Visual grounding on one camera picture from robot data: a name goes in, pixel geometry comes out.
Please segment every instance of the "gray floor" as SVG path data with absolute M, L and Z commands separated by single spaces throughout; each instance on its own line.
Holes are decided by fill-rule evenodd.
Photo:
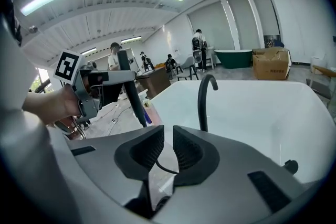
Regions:
M 217 65 L 214 70 L 209 69 L 206 73 L 198 72 L 198 78 L 201 80 L 204 74 L 207 73 L 212 74 L 217 80 L 256 80 L 252 67 L 224 69 L 222 66 Z M 306 78 L 310 78 L 310 76 L 311 72 L 309 67 L 292 66 L 287 81 L 305 83 Z M 330 82 L 325 76 L 315 76 L 314 80 L 326 85 Z M 174 78 L 171 80 L 171 83 L 175 83 L 176 81 L 177 79 Z M 327 103 L 327 99 L 323 97 L 320 98 L 324 104 Z M 99 111 L 97 117 L 91 120 L 91 125 L 85 130 L 85 134 L 87 138 L 94 138 L 124 133 L 140 129 L 141 127 L 133 115 L 130 102 L 125 99 L 105 106 Z M 164 149 L 159 157 L 159 162 L 168 169 L 178 171 L 177 159 L 173 152 L 172 145 L 165 142 Z M 154 165 L 150 171 L 150 194 L 153 208 L 156 207 L 162 197 L 172 195 L 173 178 L 174 176 L 172 174 Z

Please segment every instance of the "black faucet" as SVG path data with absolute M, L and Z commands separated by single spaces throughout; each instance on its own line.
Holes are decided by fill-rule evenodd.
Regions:
M 201 131 L 208 131 L 208 119 L 206 118 L 206 92 L 208 90 L 208 84 L 211 81 L 212 88 L 214 91 L 218 90 L 217 81 L 213 75 L 206 75 L 202 81 L 201 85 L 199 85 L 198 90 L 198 101 L 197 101 L 197 109 L 198 109 L 198 120 L 199 120 L 199 128 Z

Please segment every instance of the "white bathtub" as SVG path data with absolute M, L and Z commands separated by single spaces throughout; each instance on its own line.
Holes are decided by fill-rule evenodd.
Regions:
M 301 183 L 324 177 L 335 157 L 336 126 L 317 95 L 305 84 L 280 81 L 217 81 L 209 84 L 210 133 L 244 142 L 279 165 L 299 164 Z M 200 81 L 180 81 L 152 99 L 172 143 L 172 126 L 199 129 Z

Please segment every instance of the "desk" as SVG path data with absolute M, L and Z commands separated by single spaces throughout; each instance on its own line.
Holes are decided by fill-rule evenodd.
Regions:
M 146 72 L 136 78 L 142 87 L 148 89 L 147 96 L 154 98 L 170 86 L 170 81 L 164 67 Z

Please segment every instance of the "black pants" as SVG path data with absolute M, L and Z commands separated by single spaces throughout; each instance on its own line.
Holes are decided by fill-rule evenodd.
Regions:
M 202 62 L 198 63 L 198 69 L 201 70 L 206 70 L 206 50 L 205 48 L 201 49 L 202 52 Z

